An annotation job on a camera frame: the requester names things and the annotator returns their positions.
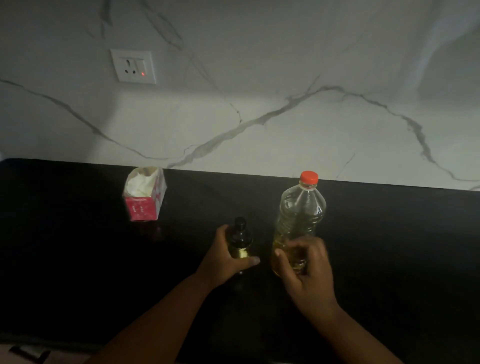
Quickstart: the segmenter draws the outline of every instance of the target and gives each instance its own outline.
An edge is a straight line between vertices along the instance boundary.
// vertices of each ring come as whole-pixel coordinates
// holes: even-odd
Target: electrical outlet
[[[156,84],[149,50],[111,49],[110,52],[120,82]]]

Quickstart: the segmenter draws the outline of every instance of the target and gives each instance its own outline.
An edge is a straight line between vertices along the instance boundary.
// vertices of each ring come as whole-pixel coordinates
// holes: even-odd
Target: tissue box
[[[151,176],[156,171],[158,171],[158,175],[153,184],[152,192],[148,197],[134,197],[127,192],[128,182],[137,174]],[[127,205],[130,214],[130,220],[156,220],[158,218],[158,213],[160,212],[160,206],[162,206],[166,189],[167,184],[165,183],[163,170],[161,168],[139,167],[131,171],[127,177],[127,181],[125,182],[125,187],[123,188],[123,198],[125,199],[125,204]]]

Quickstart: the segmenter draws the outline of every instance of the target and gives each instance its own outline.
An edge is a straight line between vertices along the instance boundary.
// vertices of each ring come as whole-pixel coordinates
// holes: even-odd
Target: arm
[[[382,343],[338,305],[325,244],[304,237],[289,243],[308,251],[307,275],[297,276],[281,249],[275,250],[280,274],[295,305],[348,364],[402,364]]]
[[[224,225],[198,270],[113,338],[85,364],[174,363],[187,332],[209,292],[235,273],[260,262],[258,257],[233,259]]]

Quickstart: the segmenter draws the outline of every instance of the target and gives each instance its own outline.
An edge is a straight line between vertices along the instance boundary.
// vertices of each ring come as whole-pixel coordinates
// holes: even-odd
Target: marble backsplash
[[[480,190],[480,1],[0,9],[7,157]],[[157,85],[110,48],[150,50]]]

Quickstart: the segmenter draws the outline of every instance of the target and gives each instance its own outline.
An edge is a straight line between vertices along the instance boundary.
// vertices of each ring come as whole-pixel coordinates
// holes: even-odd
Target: dark glass bottle
[[[250,249],[253,242],[252,231],[247,227],[247,220],[239,216],[235,223],[225,231],[225,238],[228,243],[228,251],[233,258],[246,258],[250,256]]]

